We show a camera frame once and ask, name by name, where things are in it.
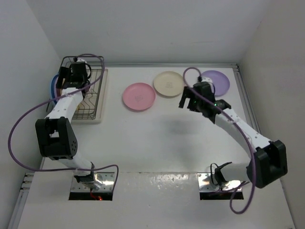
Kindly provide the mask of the blue plate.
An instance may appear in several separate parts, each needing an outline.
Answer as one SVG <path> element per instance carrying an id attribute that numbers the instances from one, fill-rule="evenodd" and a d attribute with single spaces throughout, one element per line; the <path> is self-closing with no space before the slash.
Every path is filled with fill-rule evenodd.
<path id="1" fill-rule="evenodd" d="M 50 99 L 54 99 L 52 87 L 54 86 L 54 83 L 57 82 L 58 76 L 59 76 L 59 74 L 56 74 L 56 75 L 54 75 L 53 78 L 51 79 L 51 83 L 50 83 Z"/>

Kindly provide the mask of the lilac plate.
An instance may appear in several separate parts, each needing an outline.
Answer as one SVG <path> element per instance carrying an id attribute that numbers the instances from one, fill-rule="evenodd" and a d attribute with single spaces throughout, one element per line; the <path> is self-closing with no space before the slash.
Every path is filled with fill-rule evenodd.
<path id="1" fill-rule="evenodd" d="M 202 77 L 209 77 L 213 81 L 215 87 L 215 96 L 220 97 L 225 95 L 230 88 L 228 77 L 220 71 L 208 70 L 201 74 Z"/>
<path id="2" fill-rule="evenodd" d="M 52 89 L 53 89 L 53 97 L 55 98 L 55 97 L 59 97 L 60 95 L 61 95 L 61 93 L 60 93 L 60 89 L 58 89 L 57 87 L 56 87 L 56 82 L 54 83 L 54 86 L 52 87 Z"/>

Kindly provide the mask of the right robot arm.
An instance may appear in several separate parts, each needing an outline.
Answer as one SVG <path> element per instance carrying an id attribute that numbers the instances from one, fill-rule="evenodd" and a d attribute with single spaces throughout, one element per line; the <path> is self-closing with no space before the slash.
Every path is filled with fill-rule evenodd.
<path id="1" fill-rule="evenodd" d="M 250 127 L 225 100 L 216 100 L 211 85 L 199 82 L 184 87 L 179 107 L 201 113 L 213 124 L 230 135 L 248 154 L 250 162 L 235 164 L 227 162 L 214 170 L 211 181 L 222 185 L 232 180 L 251 182 L 264 188 L 288 172 L 286 147 L 280 140 L 271 141 Z"/>

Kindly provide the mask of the orange plate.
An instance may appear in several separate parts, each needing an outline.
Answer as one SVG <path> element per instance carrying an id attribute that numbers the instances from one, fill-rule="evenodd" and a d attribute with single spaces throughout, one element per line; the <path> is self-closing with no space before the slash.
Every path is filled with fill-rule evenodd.
<path id="1" fill-rule="evenodd" d="M 63 90 L 63 86 L 65 84 L 65 79 L 62 80 L 62 84 L 59 88 L 56 88 L 56 95 L 57 96 L 61 96 L 62 95 L 62 90 Z"/>

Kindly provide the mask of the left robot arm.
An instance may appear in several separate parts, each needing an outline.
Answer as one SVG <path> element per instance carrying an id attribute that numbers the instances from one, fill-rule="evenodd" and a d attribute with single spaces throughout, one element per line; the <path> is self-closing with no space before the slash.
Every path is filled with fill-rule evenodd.
<path id="1" fill-rule="evenodd" d="M 53 110 L 35 123 L 40 153 L 43 157 L 58 161 L 74 169 L 78 183 L 96 189 L 97 174 L 94 164 L 78 152 L 78 142 L 71 126 L 71 120 L 79 104 L 86 96 L 90 84 L 91 67 L 81 58 L 75 58 L 69 67 L 61 67 L 57 86 L 61 88 L 60 98 Z"/>

